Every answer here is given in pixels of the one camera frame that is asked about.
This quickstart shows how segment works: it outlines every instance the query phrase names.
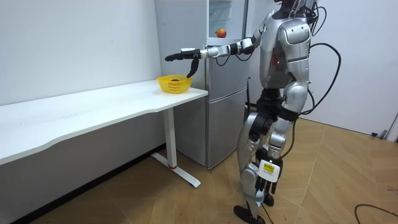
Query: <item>wooden floor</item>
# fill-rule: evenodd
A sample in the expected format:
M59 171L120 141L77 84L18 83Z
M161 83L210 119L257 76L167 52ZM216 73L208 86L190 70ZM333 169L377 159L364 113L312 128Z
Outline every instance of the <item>wooden floor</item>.
M356 223L359 203L398 213L398 144L304 119L296 128L275 206L267 208L275 224ZM233 213L234 205L245 204L236 153L211 171L177 157L201 181L199 188L148 158L34 223L242 223ZM358 215L361 223L398 224L373 208L362 207Z

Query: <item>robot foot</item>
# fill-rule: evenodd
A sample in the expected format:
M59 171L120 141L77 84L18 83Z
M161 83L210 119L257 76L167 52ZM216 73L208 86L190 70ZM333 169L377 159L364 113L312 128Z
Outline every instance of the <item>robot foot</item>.
M266 204L268 207L272 207L272 206L274 206L274 198L273 198L273 196L271 195L271 194L267 194L265 197L264 197L264 204Z
M253 218L249 209L240 205L235 205L234 213L237 217L248 224L266 224L266 221L261 216L257 216L257 219Z

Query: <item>white table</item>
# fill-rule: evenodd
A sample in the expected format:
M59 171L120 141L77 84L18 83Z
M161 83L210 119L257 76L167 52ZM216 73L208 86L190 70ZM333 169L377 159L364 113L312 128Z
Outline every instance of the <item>white table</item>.
M120 121L164 111L167 159L152 156L198 187L199 180L177 167L173 107L207 94L194 88L164 93L151 80L0 106L0 165Z

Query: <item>humanoid robot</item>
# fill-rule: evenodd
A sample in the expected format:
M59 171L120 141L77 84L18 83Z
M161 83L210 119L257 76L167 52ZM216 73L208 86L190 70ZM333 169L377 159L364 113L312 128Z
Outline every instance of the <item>humanoid robot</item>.
M274 205L275 193L283 168L281 152L286 135L299 118L308 95L311 28L317 15L314 0L274 0L278 11L268 13L251 38L235 44L205 50L181 49L166 61L193 59L192 76L199 59L251 55L260 46L260 81L263 91L257 101L257 113L245 120L238 139L238 164L246 198L246 207L237 205L235 214L247 223L265 223L259 216L262 203ZM265 136L269 134L268 144Z

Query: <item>apple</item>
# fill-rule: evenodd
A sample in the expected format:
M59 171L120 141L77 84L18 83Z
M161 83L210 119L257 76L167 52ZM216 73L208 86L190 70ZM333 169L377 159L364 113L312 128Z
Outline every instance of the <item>apple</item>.
M226 37L226 30L223 29L223 28L219 28L219 29L216 31L216 36L217 36L218 38L225 38L225 37Z

